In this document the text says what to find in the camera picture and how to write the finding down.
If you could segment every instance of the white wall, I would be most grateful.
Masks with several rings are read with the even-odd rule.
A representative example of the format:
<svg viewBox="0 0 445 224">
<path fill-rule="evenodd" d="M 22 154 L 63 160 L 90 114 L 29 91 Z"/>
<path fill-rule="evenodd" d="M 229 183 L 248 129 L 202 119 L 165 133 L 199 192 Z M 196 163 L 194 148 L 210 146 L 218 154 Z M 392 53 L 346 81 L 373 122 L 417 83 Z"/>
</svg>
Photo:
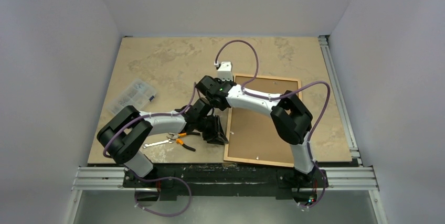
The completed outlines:
<svg viewBox="0 0 445 224">
<path fill-rule="evenodd" d="M 102 0 L 0 0 L 1 223 L 61 223 L 119 41 Z"/>
<path fill-rule="evenodd" d="M 330 34 L 349 0 L 105 0 L 125 35 Z"/>
<path fill-rule="evenodd" d="M 390 223 L 445 223 L 445 0 L 352 0 L 329 41 Z"/>
</svg>

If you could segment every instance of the cork board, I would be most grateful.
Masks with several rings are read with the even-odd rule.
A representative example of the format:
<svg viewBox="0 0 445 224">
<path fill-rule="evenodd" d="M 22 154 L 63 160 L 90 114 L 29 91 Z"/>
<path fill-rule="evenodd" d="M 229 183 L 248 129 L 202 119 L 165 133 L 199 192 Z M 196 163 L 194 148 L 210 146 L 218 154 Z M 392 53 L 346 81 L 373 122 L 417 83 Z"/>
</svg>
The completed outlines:
<svg viewBox="0 0 445 224">
<path fill-rule="evenodd" d="M 243 83 L 252 78 L 236 74 L 235 82 Z M 258 76 L 246 88 L 266 93 L 283 93 L 301 87 L 298 79 Z M 232 108 L 227 122 L 224 160 L 263 165 L 293 167 L 290 146 L 282 140 L 270 117 L 254 111 Z"/>
</svg>

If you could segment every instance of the black mount plate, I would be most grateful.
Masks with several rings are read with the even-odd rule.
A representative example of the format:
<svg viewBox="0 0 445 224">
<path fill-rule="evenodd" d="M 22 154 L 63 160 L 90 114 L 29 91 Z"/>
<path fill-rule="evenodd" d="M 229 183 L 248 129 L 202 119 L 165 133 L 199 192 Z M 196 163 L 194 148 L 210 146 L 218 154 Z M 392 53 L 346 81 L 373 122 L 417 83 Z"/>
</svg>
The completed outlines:
<svg viewBox="0 0 445 224">
<path fill-rule="evenodd" d="M 293 168 L 249 164 L 155 164 L 146 179 L 175 176 L 187 182 L 194 196 L 250 196 L 293 199 L 292 188 L 312 188 L 317 179 L 322 183 L 318 170 L 305 175 Z M 156 187 L 156 183 L 137 180 L 131 172 L 125 172 L 123 187 Z M 177 180 L 161 182 L 160 200 L 176 200 L 188 195 L 187 188 Z"/>
</svg>

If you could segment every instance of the orange handled pliers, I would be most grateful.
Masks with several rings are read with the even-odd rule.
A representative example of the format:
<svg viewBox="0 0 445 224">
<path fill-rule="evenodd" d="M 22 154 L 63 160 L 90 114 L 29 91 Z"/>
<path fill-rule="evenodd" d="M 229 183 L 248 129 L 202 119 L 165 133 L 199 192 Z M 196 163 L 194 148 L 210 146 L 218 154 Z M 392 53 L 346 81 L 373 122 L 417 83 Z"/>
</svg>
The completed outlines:
<svg viewBox="0 0 445 224">
<path fill-rule="evenodd" d="M 169 133 L 167 135 L 167 138 L 170 140 L 174 140 L 176 141 L 178 144 L 182 145 L 182 147 L 186 148 L 187 150 L 190 150 L 192 152 L 195 152 L 196 149 L 192 148 L 186 144 L 184 144 L 184 142 L 180 139 L 180 137 L 184 137 L 186 135 L 197 135 L 200 136 L 201 134 L 199 134 L 198 132 L 190 132 L 190 133 Z"/>
</svg>

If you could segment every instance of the white connector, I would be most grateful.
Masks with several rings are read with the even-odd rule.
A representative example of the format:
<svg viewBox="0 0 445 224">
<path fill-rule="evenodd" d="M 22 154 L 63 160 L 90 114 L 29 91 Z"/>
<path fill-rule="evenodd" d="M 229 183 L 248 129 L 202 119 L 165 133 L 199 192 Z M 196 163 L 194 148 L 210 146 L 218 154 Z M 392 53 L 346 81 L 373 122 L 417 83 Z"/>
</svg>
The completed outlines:
<svg viewBox="0 0 445 224">
<path fill-rule="evenodd" d="M 221 62 L 218 70 L 218 78 L 222 81 L 233 81 L 234 74 L 232 73 L 232 62 L 223 61 Z"/>
</svg>

